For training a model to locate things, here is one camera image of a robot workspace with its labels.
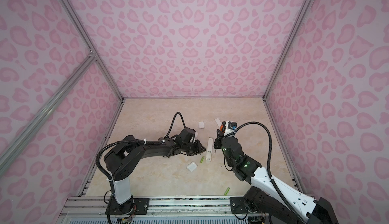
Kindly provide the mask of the long white slim cover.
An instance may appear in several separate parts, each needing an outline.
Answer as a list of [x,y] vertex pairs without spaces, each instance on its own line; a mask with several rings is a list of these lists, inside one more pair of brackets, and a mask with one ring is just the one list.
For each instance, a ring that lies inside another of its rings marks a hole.
[[221,127],[222,122],[220,121],[219,118],[216,118],[216,119],[215,119],[215,122],[216,122],[216,124],[217,124],[218,127]]

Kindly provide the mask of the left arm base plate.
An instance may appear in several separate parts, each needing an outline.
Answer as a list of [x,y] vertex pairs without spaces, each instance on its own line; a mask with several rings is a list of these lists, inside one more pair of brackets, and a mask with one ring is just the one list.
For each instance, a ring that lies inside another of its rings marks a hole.
[[112,200],[109,201],[110,206],[107,207],[105,214],[106,215],[146,215],[150,199],[149,198],[131,198],[124,202],[123,204],[118,204],[116,199],[112,197]]

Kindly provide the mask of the slim white remote with display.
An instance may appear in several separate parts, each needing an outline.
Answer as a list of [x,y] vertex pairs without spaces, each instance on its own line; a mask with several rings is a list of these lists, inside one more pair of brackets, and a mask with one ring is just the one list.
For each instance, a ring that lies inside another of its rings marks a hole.
[[206,162],[207,163],[211,162],[211,160],[212,160],[213,142],[214,142],[214,138],[208,139],[207,151],[206,151]]

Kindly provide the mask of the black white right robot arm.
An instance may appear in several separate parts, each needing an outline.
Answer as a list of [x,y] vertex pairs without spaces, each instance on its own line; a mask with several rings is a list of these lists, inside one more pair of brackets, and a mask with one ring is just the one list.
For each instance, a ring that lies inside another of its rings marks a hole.
[[337,224],[332,205],[287,185],[258,161],[246,155],[238,139],[221,130],[216,131],[215,149],[221,149],[230,171],[242,182],[250,184],[243,197],[248,213],[267,213],[287,224]]

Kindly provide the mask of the orange handled screwdriver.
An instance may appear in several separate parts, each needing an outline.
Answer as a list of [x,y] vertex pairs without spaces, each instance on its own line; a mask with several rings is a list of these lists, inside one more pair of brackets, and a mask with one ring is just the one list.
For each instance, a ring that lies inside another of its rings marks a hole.
[[226,124],[226,122],[223,121],[221,126],[220,126],[220,128],[216,130],[216,139],[215,139],[214,145],[213,145],[215,151],[217,149],[221,149],[221,147],[222,147],[221,141],[222,141],[222,139],[224,137],[224,133],[225,133],[225,129],[226,129],[226,125],[225,124]]

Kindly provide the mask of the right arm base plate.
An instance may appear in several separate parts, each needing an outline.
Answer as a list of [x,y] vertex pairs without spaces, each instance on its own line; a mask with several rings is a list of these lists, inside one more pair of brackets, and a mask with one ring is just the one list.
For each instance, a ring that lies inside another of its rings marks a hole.
[[247,205],[245,204],[246,198],[244,197],[230,197],[230,207],[232,214],[249,214]]

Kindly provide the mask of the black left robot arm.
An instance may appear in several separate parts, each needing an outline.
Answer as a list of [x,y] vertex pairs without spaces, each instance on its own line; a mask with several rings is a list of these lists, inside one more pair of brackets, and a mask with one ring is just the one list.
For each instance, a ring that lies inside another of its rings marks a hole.
[[149,157],[170,158],[175,155],[196,156],[206,148],[193,137],[159,138],[157,141],[139,140],[132,135],[102,148],[96,155],[97,168],[108,178],[111,194],[117,204],[123,205],[133,198],[129,176],[140,160]]

